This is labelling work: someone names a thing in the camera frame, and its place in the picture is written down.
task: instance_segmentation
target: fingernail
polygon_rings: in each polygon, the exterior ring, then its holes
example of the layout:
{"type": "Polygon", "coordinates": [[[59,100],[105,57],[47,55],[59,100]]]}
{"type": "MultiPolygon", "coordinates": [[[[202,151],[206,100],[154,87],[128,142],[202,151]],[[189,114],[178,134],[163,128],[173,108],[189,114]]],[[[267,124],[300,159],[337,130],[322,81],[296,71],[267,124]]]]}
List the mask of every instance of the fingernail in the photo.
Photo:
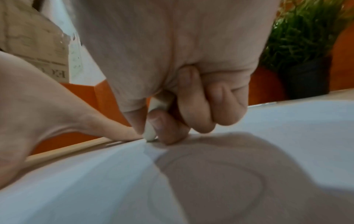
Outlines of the fingernail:
{"type": "Polygon", "coordinates": [[[188,87],[191,84],[191,77],[192,73],[190,71],[190,69],[188,68],[183,68],[179,71],[178,73],[178,85],[180,87],[188,87]]]}
{"type": "Polygon", "coordinates": [[[161,130],[164,127],[163,121],[160,117],[149,119],[149,122],[156,130],[161,130]]]}
{"type": "Polygon", "coordinates": [[[222,92],[222,87],[219,86],[217,88],[214,88],[211,93],[211,100],[215,103],[215,104],[220,104],[222,103],[222,98],[223,98],[223,92],[222,92]]]}

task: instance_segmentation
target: flower pot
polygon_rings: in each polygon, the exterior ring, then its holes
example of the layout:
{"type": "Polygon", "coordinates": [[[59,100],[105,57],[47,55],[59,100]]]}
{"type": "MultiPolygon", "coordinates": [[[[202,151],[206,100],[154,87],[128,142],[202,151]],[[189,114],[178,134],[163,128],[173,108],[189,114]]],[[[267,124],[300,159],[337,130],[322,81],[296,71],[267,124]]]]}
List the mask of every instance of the flower pot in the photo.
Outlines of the flower pot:
{"type": "Polygon", "coordinates": [[[301,99],[329,93],[332,57],[317,58],[284,70],[280,74],[290,99],[301,99]]]}

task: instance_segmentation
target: potted plant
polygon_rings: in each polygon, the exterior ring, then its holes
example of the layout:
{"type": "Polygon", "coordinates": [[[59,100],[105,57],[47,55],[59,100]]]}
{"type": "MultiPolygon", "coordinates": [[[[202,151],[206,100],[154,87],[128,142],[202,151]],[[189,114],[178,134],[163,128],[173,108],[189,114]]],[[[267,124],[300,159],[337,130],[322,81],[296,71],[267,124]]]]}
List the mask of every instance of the potted plant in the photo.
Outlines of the potted plant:
{"type": "Polygon", "coordinates": [[[353,21],[344,0],[284,0],[260,58],[279,74],[291,99],[329,92],[330,55],[339,34],[353,21]]]}

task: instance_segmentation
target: skin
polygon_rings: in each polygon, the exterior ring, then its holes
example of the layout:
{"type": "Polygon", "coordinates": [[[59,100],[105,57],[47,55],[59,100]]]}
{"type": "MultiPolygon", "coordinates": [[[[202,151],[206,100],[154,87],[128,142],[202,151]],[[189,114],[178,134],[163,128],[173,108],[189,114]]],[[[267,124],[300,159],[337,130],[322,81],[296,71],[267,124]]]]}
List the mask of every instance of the skin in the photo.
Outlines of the skin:
{"type": "Polygon", "coordinates": [[[64,0],[83,44],[136,130],[107,119],[29,63],[0,52],[0,187],[41,141],[79,131],[140,138],[146,119],[172,144],[246,113],[279,0],[64,0]],[[176,94],[170,113],[146,98],[176,94]]]}
{"type": "Polygon", "coordinates": [[[175,143],[232,125],[246,113],[248,84],[279,0],[64,0],[83,44],[112,88],[120,110],[142,134],[175,143]],[[180,119],[146,98],[177,95],[180,119]]]}

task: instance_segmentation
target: sheet of paper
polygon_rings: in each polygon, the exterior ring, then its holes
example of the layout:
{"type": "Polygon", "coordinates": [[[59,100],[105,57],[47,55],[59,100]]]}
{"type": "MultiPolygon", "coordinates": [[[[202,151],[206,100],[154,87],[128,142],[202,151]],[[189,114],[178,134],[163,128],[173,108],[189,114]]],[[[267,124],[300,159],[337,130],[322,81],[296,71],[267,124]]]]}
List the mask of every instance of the sheet of paper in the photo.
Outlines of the sheet of paper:
{"type": "Polygon", "coordinates": [[[255,107],[177,145],[141,140],[32,171],[0,191],[0,223],[353,223],[353,133],[351,101],[255,107]]]}

